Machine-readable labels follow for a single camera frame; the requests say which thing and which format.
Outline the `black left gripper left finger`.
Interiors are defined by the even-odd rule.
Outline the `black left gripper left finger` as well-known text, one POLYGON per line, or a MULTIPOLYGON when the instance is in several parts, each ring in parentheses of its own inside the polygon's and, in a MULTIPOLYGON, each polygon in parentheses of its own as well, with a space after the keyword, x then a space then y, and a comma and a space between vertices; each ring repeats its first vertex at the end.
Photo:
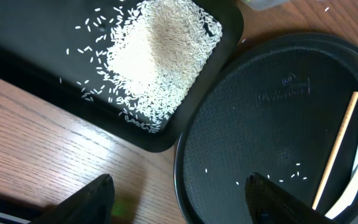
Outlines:
POLYGON ((102 174, 30 224, 110 224, 114 182, 102 174))

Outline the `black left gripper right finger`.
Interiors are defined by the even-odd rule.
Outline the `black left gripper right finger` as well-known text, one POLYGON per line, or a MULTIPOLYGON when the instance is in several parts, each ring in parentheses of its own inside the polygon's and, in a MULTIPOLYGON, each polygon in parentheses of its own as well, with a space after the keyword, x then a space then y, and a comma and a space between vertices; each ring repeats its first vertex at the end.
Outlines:
POLYGON ((248 176, 245 195, 250 217, 256 224, 334 224, 257 172, 248 176))

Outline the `wooden chopstick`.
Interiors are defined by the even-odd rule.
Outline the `wooden chopstick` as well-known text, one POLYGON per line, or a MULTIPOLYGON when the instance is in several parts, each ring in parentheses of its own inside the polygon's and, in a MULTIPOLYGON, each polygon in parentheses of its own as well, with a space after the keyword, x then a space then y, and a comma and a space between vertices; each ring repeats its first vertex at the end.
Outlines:
POLYGON ((337 154, 339 152, 339 148, 341 146, 342 140, 344 138, 344 135, 346 133, 347 127, 348 127, 349 122, 351 120, 351 116, 352 116, 352 114, 354 112, 354 109, 356 107, 357 100, 358 100, 358 91, 354 91, 352 93, 351 99, 350 99, 349 104, 347 106, 345 115, 344 115, 344 117, 342 119, 341 126, 339 128, 338 133, 337 133, 333 148, 332 148, 331 153, 329 155, 328 162, 327 162, 326 167, 325 167, 324 172, 323 172, 323 176, 322 176, 321 181, 319 183, 318 190, 317 190, 315 198, 313 200, 313 204, 312 204, 312 209, 313 210, 317 209, 319 201, 321 200, 321 197, 322 197, 322 194, 324 192, 325 186, 326 186, 326 184, 328 182, 330 173, 332 171, 334 161, 335 161, 335 159, 337 157, 337 154))

